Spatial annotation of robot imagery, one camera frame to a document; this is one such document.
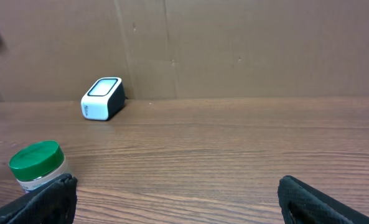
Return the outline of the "white barcode scanner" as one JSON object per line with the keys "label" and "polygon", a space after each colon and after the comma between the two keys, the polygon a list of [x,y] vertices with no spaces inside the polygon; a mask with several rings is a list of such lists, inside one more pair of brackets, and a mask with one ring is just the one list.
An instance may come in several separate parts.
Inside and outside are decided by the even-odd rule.
{"label": "white barcode scanner", "polygon": [[83,95],[80,103],[82,115],[89,120],[107,121],[124,107],[125,101],[122,79],[103,77]]}

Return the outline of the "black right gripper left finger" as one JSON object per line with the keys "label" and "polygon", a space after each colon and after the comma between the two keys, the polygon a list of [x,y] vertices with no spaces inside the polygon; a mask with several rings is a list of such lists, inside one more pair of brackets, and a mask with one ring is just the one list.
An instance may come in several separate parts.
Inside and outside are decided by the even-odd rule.
{"label": "black right gripper left finger", "polygon": [[76,177],[62,174],[0,208],[0,224],[71,224],[77,205]]}

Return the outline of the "green lid jar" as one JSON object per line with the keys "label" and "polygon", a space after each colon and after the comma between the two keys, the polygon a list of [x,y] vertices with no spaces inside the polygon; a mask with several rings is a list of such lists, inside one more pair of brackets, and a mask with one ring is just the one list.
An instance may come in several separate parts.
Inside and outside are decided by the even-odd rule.
{"label": "green lid jar", "polygon": [[33,143],[13,155],[9,168],[25,193],[62,174],[74,176],[59,143],[47,140]]}

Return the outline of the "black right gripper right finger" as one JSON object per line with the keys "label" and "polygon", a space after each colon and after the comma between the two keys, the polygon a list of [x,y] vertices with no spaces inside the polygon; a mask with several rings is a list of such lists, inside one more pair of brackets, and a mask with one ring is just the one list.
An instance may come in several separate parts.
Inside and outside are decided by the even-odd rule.
{"label": "black right gripper right finger", "polygon": [[287,175],[279,181],[279,206],[285,224],[369,224],[369,217]]}

